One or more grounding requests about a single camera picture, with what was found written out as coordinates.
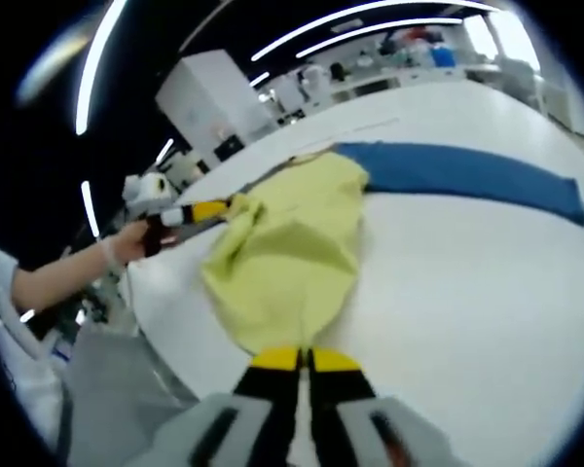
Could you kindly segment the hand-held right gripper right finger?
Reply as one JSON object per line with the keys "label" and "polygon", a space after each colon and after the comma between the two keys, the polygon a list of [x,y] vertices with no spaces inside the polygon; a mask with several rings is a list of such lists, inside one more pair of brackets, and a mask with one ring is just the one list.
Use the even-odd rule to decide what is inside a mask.
{"label": "hand-held right gripper right finger", "polygon": [[393,397],[376,393],[343,353],[307,353],[311,435],[321,466],[455,466],[447,436]]}

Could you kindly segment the person's left hand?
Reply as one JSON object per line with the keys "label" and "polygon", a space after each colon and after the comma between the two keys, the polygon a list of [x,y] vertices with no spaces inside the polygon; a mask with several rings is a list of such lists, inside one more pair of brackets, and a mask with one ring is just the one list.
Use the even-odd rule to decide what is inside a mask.
{"label": "person's left hand", "polygon": [[115,260],[125,266],[145,257],[143,238],[148,231],[146,221],[135,221],[123,226],[108,241]]}

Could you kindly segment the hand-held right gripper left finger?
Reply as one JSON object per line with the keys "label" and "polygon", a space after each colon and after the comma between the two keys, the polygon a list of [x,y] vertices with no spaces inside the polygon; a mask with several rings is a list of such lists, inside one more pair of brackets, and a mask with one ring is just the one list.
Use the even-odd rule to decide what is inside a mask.
{"label": "hand-held right gripper left finger", "polygon": [[205,397],[163,424],[128,466],[285,466],[303,363],[295,346],[267,349],[231,393]]}

